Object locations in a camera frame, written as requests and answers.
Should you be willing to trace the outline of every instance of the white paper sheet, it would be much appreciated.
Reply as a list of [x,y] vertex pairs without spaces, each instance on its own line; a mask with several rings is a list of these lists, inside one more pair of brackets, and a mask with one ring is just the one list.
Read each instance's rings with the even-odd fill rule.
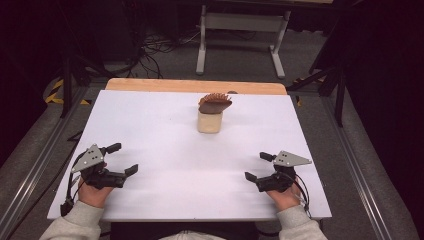
[[[139,171],[107,200],[108,221],[270,220],[276,208],[244,172],[266,177],[272,163],[260,152],[285,150],[312,159],[289,96],[232,95],[218,134],[199,133],[198,101],[204,93],[101,91],[71,160],[92,144],[122,149],[105,156],[107,168]],[[310,195],[310,213],[331,217],[315,165],[295,167]],[[48,218],[60,216],[65,174]]]

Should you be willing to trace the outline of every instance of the beige cup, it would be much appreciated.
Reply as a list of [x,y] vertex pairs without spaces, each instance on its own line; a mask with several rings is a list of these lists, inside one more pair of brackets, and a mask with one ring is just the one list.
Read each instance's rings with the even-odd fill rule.
[[222,113],[203,114],[198,112],[197,130],[201,133],[218,133],[221,130]]

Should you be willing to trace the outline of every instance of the sleeve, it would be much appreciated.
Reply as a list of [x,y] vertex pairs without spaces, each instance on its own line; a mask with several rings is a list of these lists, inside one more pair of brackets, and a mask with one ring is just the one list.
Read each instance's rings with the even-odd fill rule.
[[306,215],[301,205],[281,211],[277,213],[277,217],[282,229],[279,234],[280,240],[327,239],[318,223]]
[[103,209],[77,201],[65,217],[52,222],[40,240],[47,239],[99,239],[99,220]]

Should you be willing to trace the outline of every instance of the brown brush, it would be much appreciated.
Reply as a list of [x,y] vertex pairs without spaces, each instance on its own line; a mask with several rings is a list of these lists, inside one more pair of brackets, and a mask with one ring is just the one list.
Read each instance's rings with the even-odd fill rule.
[[210,93],[199,101],[199,112],[203,114],[220,114],[231,106],[231,98],[224,93]]

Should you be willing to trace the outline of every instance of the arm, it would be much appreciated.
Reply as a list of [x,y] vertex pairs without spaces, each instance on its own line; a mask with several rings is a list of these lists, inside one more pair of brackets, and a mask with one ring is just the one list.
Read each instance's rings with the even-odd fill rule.
[[318,226],[318,223],[306,215],[303,206],[297,196],[300,190],[295,184],[285,192],[269,191],[267,194],[274,200],[277,209],[278,220],[281,224],[280,240],[311,240],[327,239]]
[[80,180],[79,200],[65,217],[53,221],[40,240],[47,239],[99,239],[99,220],[107,196],[113,188],[101,190],[88,186]]

